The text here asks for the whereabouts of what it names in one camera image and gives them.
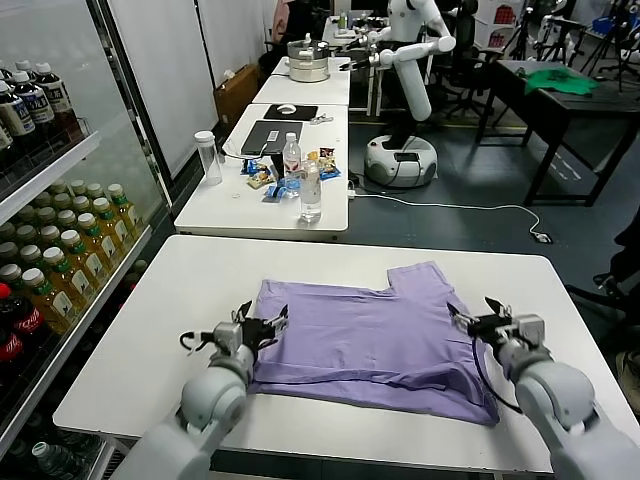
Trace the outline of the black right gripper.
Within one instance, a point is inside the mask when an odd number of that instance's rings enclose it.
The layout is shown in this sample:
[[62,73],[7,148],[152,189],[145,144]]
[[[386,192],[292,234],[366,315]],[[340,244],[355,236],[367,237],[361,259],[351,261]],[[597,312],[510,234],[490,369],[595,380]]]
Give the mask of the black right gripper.
[[514,319],[510,317],[510,306],[490,297],[485,298],[485,303],[489,306],[493,315],[475,318],[461,312],[453,304],[447,303],[452,325],[463,333],[469,332],[471,337],[489,345],[507,342],[512,337],[514,327]]

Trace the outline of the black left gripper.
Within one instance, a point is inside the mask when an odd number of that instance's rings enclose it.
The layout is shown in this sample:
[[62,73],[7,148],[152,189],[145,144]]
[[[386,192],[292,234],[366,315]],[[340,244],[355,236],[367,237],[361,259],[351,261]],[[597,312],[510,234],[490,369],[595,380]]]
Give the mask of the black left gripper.
[[280,335],[288,326],[288,305],[285,304],[279,314],[268,320],[247,317],[251,309],[252,301],[241,304],[236,310],[231,311],[231,321],[241,324],[242,343],[251,350],[261,350],[277,342]]

